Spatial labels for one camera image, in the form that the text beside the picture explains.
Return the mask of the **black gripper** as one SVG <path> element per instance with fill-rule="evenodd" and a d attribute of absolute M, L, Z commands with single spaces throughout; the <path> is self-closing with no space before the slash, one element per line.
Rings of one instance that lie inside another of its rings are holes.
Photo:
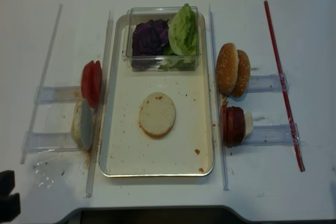
<path fill-rule="evenodd" d="M 20 214 L 20 194 L 12 194 L 15 188 L 15 172 L 1 172 L 1 221 L 13 221 Z"/>

